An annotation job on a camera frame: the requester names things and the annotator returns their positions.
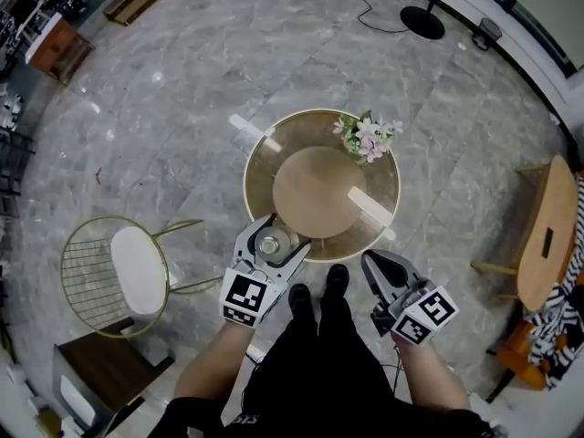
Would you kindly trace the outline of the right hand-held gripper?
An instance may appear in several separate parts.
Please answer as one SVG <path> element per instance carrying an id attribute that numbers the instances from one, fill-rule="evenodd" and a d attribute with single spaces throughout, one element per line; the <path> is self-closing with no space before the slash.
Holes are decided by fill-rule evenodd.
<path id="1" fill-rule="evenodd" d="M 419 279 L 406 258 L 385 250 L 367 250 L 360 261 L 371 291 L 381 299 L 371 313 L 381 336 L 392 334 L 422 346 L 458 315 L 459 308 L 445 288 Z M 394 297 L 393 293 L 402 294 Z"/>

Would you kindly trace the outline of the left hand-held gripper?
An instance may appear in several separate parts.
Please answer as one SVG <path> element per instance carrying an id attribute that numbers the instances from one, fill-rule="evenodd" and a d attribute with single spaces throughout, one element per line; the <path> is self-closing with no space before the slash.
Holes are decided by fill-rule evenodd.
<path id="1" fill-rule="evenodd" d="M 256 237 L 275 220 L 276 214 L 254 220 L 235 240 L 234 259 L 225 270 L 220 293 L 220 315 L 226 321 L 256 329 L 311 250 L 311 243 L 304 242 L 282 263 L 256 265 Z"/>

